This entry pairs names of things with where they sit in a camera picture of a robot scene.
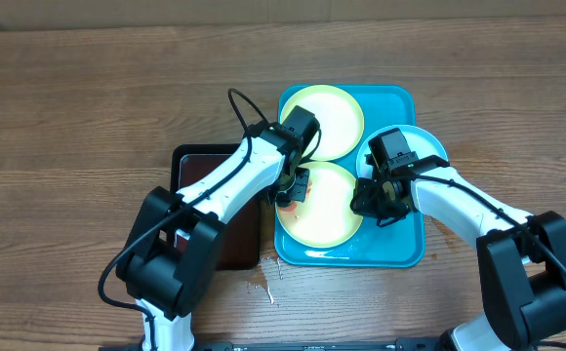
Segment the green dish sponge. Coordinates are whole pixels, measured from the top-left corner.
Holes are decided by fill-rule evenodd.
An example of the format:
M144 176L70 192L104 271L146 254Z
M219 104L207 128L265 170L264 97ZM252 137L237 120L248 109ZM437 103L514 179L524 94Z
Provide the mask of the green dish sponge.
M278 206L277 210L282 213L294 213L303 209L302 202L292 202L288 206Z

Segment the light blue plate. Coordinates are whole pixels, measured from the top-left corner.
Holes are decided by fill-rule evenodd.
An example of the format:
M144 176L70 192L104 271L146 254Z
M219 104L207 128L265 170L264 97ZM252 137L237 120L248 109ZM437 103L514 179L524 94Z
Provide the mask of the light blue plate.
M410 125L392 125L378 129L371 133L361 144L355 161L356 177L371 178L374 169L374 160L371 157L369 141L385 132L399 129L405 137L409 148L415 151L420 159L436 155L448 161L448 154L439 140L428 131Z

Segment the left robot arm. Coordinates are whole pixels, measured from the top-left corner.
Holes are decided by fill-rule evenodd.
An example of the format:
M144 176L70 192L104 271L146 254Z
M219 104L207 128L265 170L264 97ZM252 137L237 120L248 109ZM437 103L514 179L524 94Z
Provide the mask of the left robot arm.
M236 151L200 180L145 197L110 264L142 314L140 350L193 348L191 313L216 270L227 224L259 193L282 207L303 201L303 153L319 136L314 114L296 106L282 123L249 126Z

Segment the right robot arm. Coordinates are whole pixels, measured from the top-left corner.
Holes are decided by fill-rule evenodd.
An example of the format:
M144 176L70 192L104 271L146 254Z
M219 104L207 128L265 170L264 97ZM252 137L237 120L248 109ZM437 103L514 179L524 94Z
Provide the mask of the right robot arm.
M482 314L433 339L434 350L566 350L566 219L530 214L466 181L429 132L374 132L357 157L351 210L387 227L407 215L445 225L477 255Z

